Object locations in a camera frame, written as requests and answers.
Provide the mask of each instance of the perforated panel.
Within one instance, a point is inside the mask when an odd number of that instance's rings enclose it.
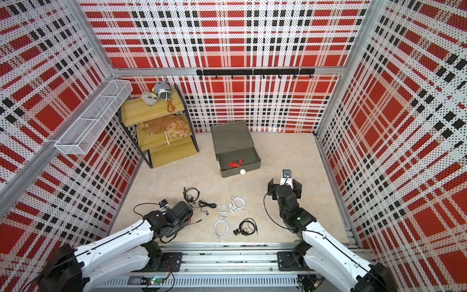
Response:
[[[399,290],[467,289],[467,1],[386,1],[323,145]]]
[[[342,66],[369,2],[79,0],[118,68]]]
[[[86,156],[53,158],[0,222],[0,290],[21,291],[61,245],[107,236],[138,159],[117,117]]]
[[[107,75],[62,0],[0,6],[0,188]]]
[[[165,78],[180,89],[197,132],[247,121],[252,131],[299,133],[315,131],[338,76],[124,77],[134,98]]]

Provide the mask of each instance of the box lid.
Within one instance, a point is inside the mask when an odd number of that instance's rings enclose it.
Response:
[[[245,121],[211,126],[211,133],[216,154],[255,146]]]

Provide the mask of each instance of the gray storage box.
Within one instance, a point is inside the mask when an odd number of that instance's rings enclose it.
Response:
[[[212,126],[211,133],[220,175],[223,178],[239,174],[241,169],[248,172],[260,168],[261,158],[256,152],[245,121]],[[240,159],[244,160],[244,166],[230,166],[231,161],[237,162]]]

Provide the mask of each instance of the black metal shelf frame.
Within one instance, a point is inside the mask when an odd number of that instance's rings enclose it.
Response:
[[[196,151],[199,152],[198,143],[196,142],[196,137],[195,137],[195,131],[193,130],[193,125],[192,125],[191,119],[190,119],[190,113],[188,112],[188,108],[186,107],[186,101],[183,98],[183,96],[180,94],[180,90],[178,89],[178,87],[176,85],[175,85],[175,90],[177,91],[178,96],[180,96],[180,99],[181,99],[181,101],[183,103],[184,110],[182,111],[182,113],[184,113],[186,115],[186,119],[188,120],[188,124],[190,125],[191,140],[193,141],[193,145],[195,145]],[[118,121],[119,121],[120,125],[122,126],[123,130],[125,131],[125,133],[127,134],[128,138],[130,138],[133,145],[136,147],[136,149],[138,149],[138,152],[141,154],[144,161],[146,161],[146,163],[148,164],[149,168],[152,168],[152,160],[151,160],[150,151],[149,150],[146,150],[146,151],[141,150],[140,146],[138,145],[138,141],[137,141],[138,137],[136,136],[136,139],[134,139],[133,136],[131,135],[130,131],[128,130],[128,127],[125,126],[125,124],[122,122],[122,120],[121,120],[121,107],[119,107],[119,109],[118,109]]]

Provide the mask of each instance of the brown plush toy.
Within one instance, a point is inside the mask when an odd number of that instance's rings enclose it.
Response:
[[[188,124],[174,114],[139,123],[138,127],[145,129],[149,135],[165,131],[169,139],[185,138],[190,132]]]

